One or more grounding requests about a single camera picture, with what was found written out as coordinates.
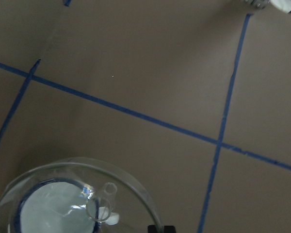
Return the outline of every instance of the tan surface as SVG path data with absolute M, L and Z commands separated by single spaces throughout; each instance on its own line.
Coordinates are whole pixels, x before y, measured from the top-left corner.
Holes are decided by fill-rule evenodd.
M 217 139 L 250 12 L 238 0 L 0 1 L 0 62 L 28 71 L 42 58 L 45 79 Z M 0 70 L 0 127 L 23 80 Z M 272 6 L 250 19 L 224 142 L 291 165 L 291 16 Z M 35 166 L 98 158 L 139 179 L 166 225 L 192 233 L 214 150 L 32 81 L 0 144 L 0 194 Z M 223 150 L 204 232 L 291 233 L 291 172 Z

